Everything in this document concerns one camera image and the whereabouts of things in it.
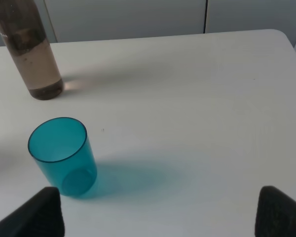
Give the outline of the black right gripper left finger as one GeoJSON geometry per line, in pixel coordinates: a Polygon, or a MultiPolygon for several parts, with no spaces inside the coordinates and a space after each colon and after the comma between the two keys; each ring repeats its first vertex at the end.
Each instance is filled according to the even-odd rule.
{"type": "Polygon", "coordinates": [[[60,192],[45,187],[0,221],[0,237],[63,237],[60,192]]]}

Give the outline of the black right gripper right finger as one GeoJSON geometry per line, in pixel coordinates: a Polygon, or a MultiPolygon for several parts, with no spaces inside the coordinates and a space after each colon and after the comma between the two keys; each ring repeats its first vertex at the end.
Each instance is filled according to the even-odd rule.
{"type": "Polygon", "coordinates": [[[296,237],[296,201],[274,186],[259,193],[256,237],[296,237]]]}

